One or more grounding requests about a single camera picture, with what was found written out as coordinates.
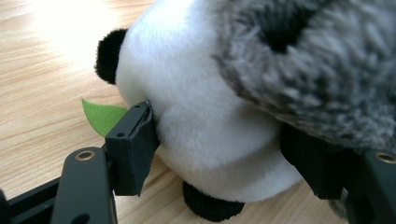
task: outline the wooden table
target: wooden table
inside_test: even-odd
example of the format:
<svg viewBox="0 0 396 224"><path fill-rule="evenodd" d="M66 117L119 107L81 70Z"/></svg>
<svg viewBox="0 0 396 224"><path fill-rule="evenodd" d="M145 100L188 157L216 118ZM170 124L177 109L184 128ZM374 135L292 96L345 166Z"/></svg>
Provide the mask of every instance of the wooden table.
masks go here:
<svg viewBox="0 0 396 224"><path fill-rule="evenodd" d="M65 157L104 139L81 99L122 105L93 70L97 42L152 0L1 0L0 188L8 198L61 174ZM142 196L117 197L120 223L208 223L184 204L181 180L155 158ZM346 223L303 182L250 203L225 223Z"/></svg>

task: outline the green felt leaf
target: green felt leaf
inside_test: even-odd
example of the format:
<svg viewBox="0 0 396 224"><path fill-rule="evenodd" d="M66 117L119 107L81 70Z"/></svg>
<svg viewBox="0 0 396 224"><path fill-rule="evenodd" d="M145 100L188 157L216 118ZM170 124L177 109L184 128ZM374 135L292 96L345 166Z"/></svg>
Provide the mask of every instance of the green felt leaf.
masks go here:
<svg viewBox="0 0 396 224"><path fill-rule="evenodd" d="M128 111L118 105L98 105L82 100L85 116L91 126L105 137Z"/></svg>

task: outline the gray fur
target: gray fur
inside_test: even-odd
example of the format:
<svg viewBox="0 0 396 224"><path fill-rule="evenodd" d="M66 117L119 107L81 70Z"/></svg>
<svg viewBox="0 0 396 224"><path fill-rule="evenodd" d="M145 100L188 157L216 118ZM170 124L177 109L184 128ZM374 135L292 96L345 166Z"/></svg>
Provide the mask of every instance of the gray fur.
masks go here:
<svg viewBox="0 0 396 224"><path fill-rule="evenodd" d="M224 22L215 58L238 95L328 142L396 151L396 1L233 0ZM276 51L271 32L297 36Z"/></svg>

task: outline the brass insert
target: brass insert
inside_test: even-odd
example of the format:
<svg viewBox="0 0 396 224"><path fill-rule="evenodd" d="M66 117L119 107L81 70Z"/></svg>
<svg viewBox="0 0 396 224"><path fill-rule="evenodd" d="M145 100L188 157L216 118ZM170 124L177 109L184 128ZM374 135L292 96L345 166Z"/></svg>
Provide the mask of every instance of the brass insert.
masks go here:
<svg viewBox="0 0 396 224"><path fill-rule="evenodd" d="M376 158L390 164L396 164L396 156L388 154L386 152L377 152L375 154Z"/></svg>
<svg viewBox="0 0 396 224"><path fill-rule="evenodd" d="M95 156L95 152L91 150L82 151L75 157L76 161L88 161Z"/></svg>

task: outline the black plush leg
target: black plush leg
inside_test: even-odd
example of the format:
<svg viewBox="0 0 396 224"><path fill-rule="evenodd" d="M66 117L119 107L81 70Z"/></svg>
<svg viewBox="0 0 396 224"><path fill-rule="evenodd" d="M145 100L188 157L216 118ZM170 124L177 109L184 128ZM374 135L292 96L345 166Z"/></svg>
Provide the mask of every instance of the black plush leg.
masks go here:
<svg viewBox="0 0 396 224"><path fill-rule="evenodd" d="M187 206L195 215L212 222L221 222L238 215L245 205L212 198L185 181L183 182L183 196Z"/></svg>

